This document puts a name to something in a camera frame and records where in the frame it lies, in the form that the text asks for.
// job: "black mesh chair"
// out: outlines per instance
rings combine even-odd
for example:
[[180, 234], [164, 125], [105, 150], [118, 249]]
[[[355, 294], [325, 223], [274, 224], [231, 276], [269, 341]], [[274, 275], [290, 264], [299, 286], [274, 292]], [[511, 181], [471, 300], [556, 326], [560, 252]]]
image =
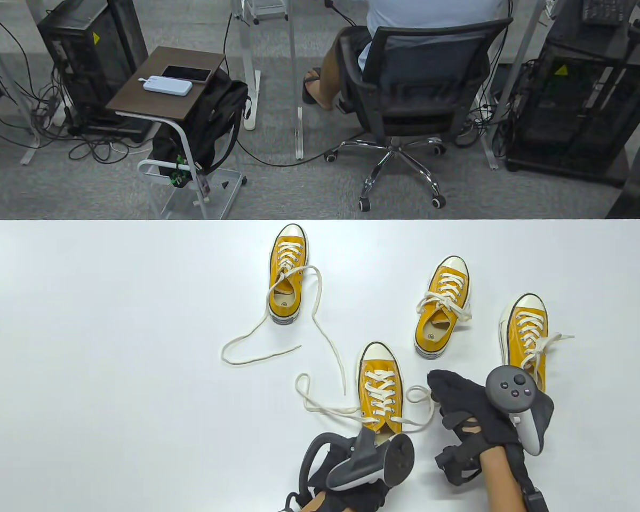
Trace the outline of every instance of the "black mesh chair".
[[[346, 113], [355, 112], [363, 129], [375, 138], [375, 142], [344, 141], [339, 149], [386, 151], [365, 180], [359, 200], [362, 212], [369, 211], [368, 194], [381, 168], [394, 156], [424, 176], [432, 188], [432, 204], [444, 207], [446, 200], [429, 169], [406, 151], [427, 146], [433, 154], [442, 154], [446, 150], [443, 143], [459, 136], [476, 93], [490, 73], [489, 47], [511, 22], [507, 18], [447, 29], [379, 27], [363, 72], [351, 38], [339, 40], [339, 107]], [[423, 138], [401, 143], [401, 137]], [[325, 160], [334, 161], [339, 149], [325, 154]]]

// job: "shoe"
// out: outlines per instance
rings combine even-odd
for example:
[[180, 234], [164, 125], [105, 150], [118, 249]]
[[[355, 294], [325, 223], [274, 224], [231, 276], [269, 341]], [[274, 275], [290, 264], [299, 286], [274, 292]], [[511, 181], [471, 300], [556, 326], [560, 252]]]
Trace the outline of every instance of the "shoe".
[[542, 392], [545, 392], [547, 348], [555, 341], [573, 338], [559, 333], [549, 336], [547, 309], [533, 293], [522, 295], [505, 308], [500, 317], [499, 336], [503, 364], [526, 370]]
[[415, 331], [415, 349], [426, 359], [436, 359], [449, 344], [458, 320], [471, 319], [471, 281], [467, 264], [450, 256], [438, 266], [429, 290], [417, 304], [420, 321]]
[[[381, 341], [374, 341], [364, 349], [357, 366], [358, 407], [325, 407], [310, 397], [310, 376], [302, 373], [296, 378], [296, 391], [303, 397], [308, 412], [320, 412], [356, 420], [372, 429], [378, 444], [403, 432], [403, 425], [425, 427], [434, 414], [434, 403], [429, 388], [412, 386], [405, 393], [410, 403], [429, 402], [429, 416], [425, 422], [415, 422], [403, 417], [403, 380], [398, 361]], [[422, 395], [413, 399], [415, 391]]]
[[301, 281], [308, 262], [308, 240], [298, 224], [285, 226], [270, 252], [268, 312], [276, 324], [291, 324], [299, 315]]
[[327, 336], [327, 334], [325, 334], [322, 327], [320, 327], [320, 323], [315, 317], [318, 307], [320, 307], [320, 298], [322, 297], [322, 275], [316, 267], [308, 265], [308, 237], [306, 237], [306, 233], [298, 224], [286, 225], [275, 238], [273, 248], [271, 249], [269, 278], [270, 288], [266, 294], [266, 313], [263, 315], [261, 320], [259, 320], [254, 329], [244, 336], [239, 336], [228, 341], [220, 351], [220, 358], [228, 365], [241, 366], [255, 363], [256, 361], [264, 361], [276, 356], [282, 356], [301, 347], [301, 345], [296, 345], [295, 347], [287, 350], [274, 352], [273, 354], [268, 354], [266, 356], [245, 359], [243, 361], [233, 361], [226, 356], [230, 347], [249, 338], [249, 336], [254, 334], [254, 332], [262, 326], [268, 317], [271, 317], [273, 321], [279, 325], [288, 325], [296, 320], [301, 310], [301, 281], [303, 280], [303, 274], [306, 270], [313, 270], [318, 276], [318, 290], [315, 295], [315, 304], [313, 305], [313, 311], [310, 316], [313, 318], [313, 322], [320, 331], [320, 334], [322, 334], [327, 340], [332, 348], [332, 352], [334, 352], [334, 356], [337, 359], [339, 370], [341, 372], [341, 382], [344, 388], [344, 394], [346, 394], [346, 375], [339, 351], [337, 350], [334, 342]]

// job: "gray carpet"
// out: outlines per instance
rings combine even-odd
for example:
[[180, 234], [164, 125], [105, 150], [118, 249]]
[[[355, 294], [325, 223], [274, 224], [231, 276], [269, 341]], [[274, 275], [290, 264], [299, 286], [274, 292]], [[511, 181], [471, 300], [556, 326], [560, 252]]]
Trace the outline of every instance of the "gray carpet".
[[[46, 2], [54, 6], [56, 2]], [[215, 0], [135, 0], [148, 47], [158, 44], [219, 51], [225, 35], [229, 2]], [[295, 27], [299, 70], [317, 66], [344, 22], [322, 7], [322, 2], [296, 0]], [[363, 3], [339, 0], [347, 14], [364, 20]], [[518, 47], [532, 0], [520, 2], [508, 37], [508, 49]], [[18, 36], [28, 53], [35, 87], [47, 82], [52, 61], [22, 3], [0, 4], [0, 19]], [[532, 42], [530, 57], [537, 56], [545, 27]], [[252, 29], [254, 61], [262, 69], [261, 105], [257, 129], [242, 130], [240, 141], [264, 161], [293, 163], [293, 107], [289, 44], [283, 20], [262, 22]], [[6, 64], [26, 84], [25, 63], [18, 47], [0, 29], [0, 50]], [[233, 75], [242, 76], [236, 27], [227, 46]], [[10, 124], [22, 123], [6, 100], [0, 114]], [[356, 132], [354, 116], [305, 108], [306, 157], [322, 153]], [[28, 135], [0, 123], [0, 134], [23, 144]], [[640, 146], [640, 127], [627, 146], [629, 158]], [[145, 190], [135, 177], [142, 155], [131, 155], [115, 165], [91, 158], [71, 161], [72, 143], [56, 142], [40, 149], [30, 166], [21, 166], [23, 149], [0, 139], [0, 219], [147, 219]], [[535, 173], [492, 172], [481, 146], [461, 150], [451, 147], [445, 156], [414, 151], [437, 175], [447, 207], [434, 210], [422, 181], [398, 161], [371, 195], [373, 209], [357, 211], [362, 180], [378, 154], [345, 151], [333, 164], [320, 158], [288, 169], [263, 166], [239, 149], [227, 166], [238, 168], [249, 183], [235, 201], [232, 219], [498, 219], [603, 217], [618, 195], [615, 188]]]

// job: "black glove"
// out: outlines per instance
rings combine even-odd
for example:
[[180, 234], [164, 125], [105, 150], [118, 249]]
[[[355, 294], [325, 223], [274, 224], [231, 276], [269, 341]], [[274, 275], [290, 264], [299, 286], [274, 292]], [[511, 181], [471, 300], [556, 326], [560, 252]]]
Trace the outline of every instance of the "black glove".
[[[464, 427], [479, 426], [481, 435], [489, 447], [506, 446], [508, 444], [521, 445], [517, 429], [507, 414], [500, 412], [491, 405], [486, 397], [486, 389], [471, 380], [462, 378], [457, 373], [447, 370], [433, 370], [427, 375], [427, 382], [431, 389], [434, 402], [441, 404], [441, 415], [444, 417], [454, 413], [467, 412], [478, 420], [478, 425], [466, 422]], [[465, 432], [463, 426], [455, 427], [455, 434], [460, 441], [473, 434]]]
[[355, 512], [376, 512], [379, 507], [383, 507], [389, 488], [381, 479], [346, 491], [332, 491], [327, 488], [327, 475], [337, 464], [344, 462], [350, 456], [351, 452], [335, 444], [330, 445], [325, 461], [308, 479], [308, 485], [313, 487], [315, 495], [320, 491], [325, 492], [325, 501], [318, 512], [343, 512], [344, 509]]

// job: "white shoelace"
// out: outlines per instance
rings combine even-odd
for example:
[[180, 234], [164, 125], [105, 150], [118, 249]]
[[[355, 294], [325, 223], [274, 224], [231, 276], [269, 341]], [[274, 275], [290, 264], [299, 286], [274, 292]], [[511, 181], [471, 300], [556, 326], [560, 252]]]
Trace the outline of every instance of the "white shoelace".
[[325, 331], [323, 331], [322, 327], [320, 327], [320, 322], [318, 322], [317, 318], [315, 317], [315, 314], [318, 311], [318, 307], [320, 307], [320, 298], [322, 297], [322, 274], [316, 267], [312, 265], [295, 267], [295, 264], [299, 262], [299, 256], [301, 256], [301, 244], [298, 244], [295, 242], [281, 242], [278, 244], [277, 258], [278, 258], [278, 266], [281, 269], [281, 271], [279, 272], [277, 282], [274, 285], [272, 285], [268, 290], [268, 292], [266, 293], [266, 312], [264, 313], [263, 317], [259, 320], [258, 324], [256, 324], [254, 329], [249, 331], [244, 336], [239, 336], [233, 339], [232, 341], [228, 341], [228, 343], [226, 343], [223, 346], [223, 348], [220, 350], [220, 359], [225, 363], [228, 363], [228, 365], [242, 366], [242, 365], [249, 365], [250, 363], [256, 363], [257, 361], [265, 361], [266, 359], [271, 359], [277, 356], [283, 356], [284, 354], [288, 354], [289, 352], [293, 352], [296, 349], [301, 348], [301, 344], [299, 344], [287, 350], [274, 352], [273, 354], [268, 354], [267, 356], [260, 356], [253, 359], [246, 359], [244, 361], [232, 361], [225, 356], [225, 352], [227, 351], [228, 348], [230, 348], [236, 343], [239, 343], [240, 341], [243, 341], [244, 339], [249, 338], [249, 336], [254, 334], [254, 332], [256, 332], [256, 330], [259, 327], [261, 327], [262, 324], [267, 320], [267, 318], [269, 317], [268, 301], [270, 300], [271, 293], [273, 293], [273, 291], [275, 290], [275, 288], [277, 288], [279, 283], [283, 282], [283, 280], [287, 278], [290, 278], [296, 273], [300, 273], [301, 271], [310, 269], [315, 271], [315, 274], [318, 276], [318, 290], [317, 290], [317, 293], [315, 294], [315, 304], [313, 305], [313, 312], [311, 313], [310, 316], [313, 318], [313, 322], [315, 323], [315, 326], [318, 327], [318, 331], [320, 331], [320, 334], [322, 334], [325, 337], [327, 342], [330, 344], [330, 347], [332, 347], [334, 356], [335, 358], [337, 358], [337, 363], [339, 363], [339, 371], [341, 372], [341, 383], [344, 389], [344, 395], [346, 395], [346, 372], [344, 371], [344, 363], [341, 360], [341, 356], [339, 355], [339, 351], [337, 350], [337, 347], [335, 346], [334, 342], [330, 339], [329, 336], [327, 336]]
[[540, 358], [545, 354], [547, 348], [556, 341], [573, 338], [573, 336], [566, 336], [558, 332], [547, 338], [541, 337], [540, 331], [542, 331], [545, 318], [529, 311], [520, 311], [515, 320], [517, 320], [519, 326], [519, 334], [522, 337], [524, 353], [526, 354], [521, 367], [526, 368], [529, 363], [532, 363], [534, 368], [533, 376], [537, 381]]
[[[396, 392], [391, 389], [396, 384], [396, 382], [393, 380], [395, 374], [392, 371], [377, 370], [376, 373], [368, 371], [365, 373], [365, 375], [368, 378], [381, 383], [380, 385], [378, 385], [378, 387], [370, 385], [369, 382], [365, 383], [365, 389], [368, 391], [368, 396], [372, 399], [370, 407], [372, 407], [373, 414], [375, 416], [381, 417], [385, 417], [388, 413], [393, 414], [395, 412], [395, 409], [390, 406], [395, 405], [396, 403], [396, 401], [392, 398], [392, 396], [394, 396]], [[302, 379], [306, 379], [305, 388], [301, 387]], [[310, 397], [310, 375], [308, 375], [308, 373], [302, 373], [301, 375], [296, 377], [294, 386], [296, 387], [297, 393], [299, 393], [299, 395], [303, 397], [303, 408], [305, 408], [308, 412], [331, 414], [332, 416], [347, 418], [363, 424], [378, 423], [380, 421], [378, 418], [374, 417], [356, 416], [356, 413], [361, 410], [361, 407], [325, 407], [325, 405], [320, 404], [320, 402]], [[422, 396], [419, 398], [412, 398], [411, 394], [415, 391], [422, 393]], [[419, 423], [398, 416], [391, 416], [391, 420], [393, 422], [401, 423], [404, 425], [413, 425], [415, 427], [420, 427], [413, 431], [418, 431], [427, 426], [434, 417], [436, 407], [434, 400], [431, 399], [429, 389], [425, 388], [424, 386], [411, 386], [405, 392], [405, 399], [410, 403], [429, 402], [429, 414], [427, 416], [427, 420], [425, 422]]]
[[461, 322], [471, 320], [471, 310], [469, 310], [471, 302], [467, 300], [467, 305], [464, 309], [455, 304], [455, 300], [461, 295], [464, 285], [465, 280], [460, 276], [442, 273], [437, 286], [437, 289], [441, 291], [425, 293], [425, 298], [417, 304], [417, 314], [421, 315], [425, 312], [425, 305], [436, 302], [451, 310]]

